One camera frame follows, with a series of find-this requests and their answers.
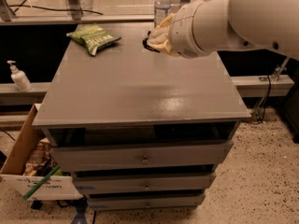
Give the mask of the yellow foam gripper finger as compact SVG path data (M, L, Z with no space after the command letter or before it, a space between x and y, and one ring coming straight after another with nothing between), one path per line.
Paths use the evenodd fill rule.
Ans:
M168 38L169 28L174 17L175 13L170 13L150 31L148 44L162 53L177 57L178 53L174 50Z

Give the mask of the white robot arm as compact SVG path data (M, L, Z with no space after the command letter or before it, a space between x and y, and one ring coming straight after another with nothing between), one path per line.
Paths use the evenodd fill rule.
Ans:
M298 60L299 0L197 0L168 15L147 44L184 58L267 49Z

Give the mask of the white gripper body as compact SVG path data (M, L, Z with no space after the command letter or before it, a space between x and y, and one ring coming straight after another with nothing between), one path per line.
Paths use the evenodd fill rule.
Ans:
M193 59L207 56L195 42L192 22L196 10L203 4L198 0L181 7L171 21L168 40L174 51L183 58Z

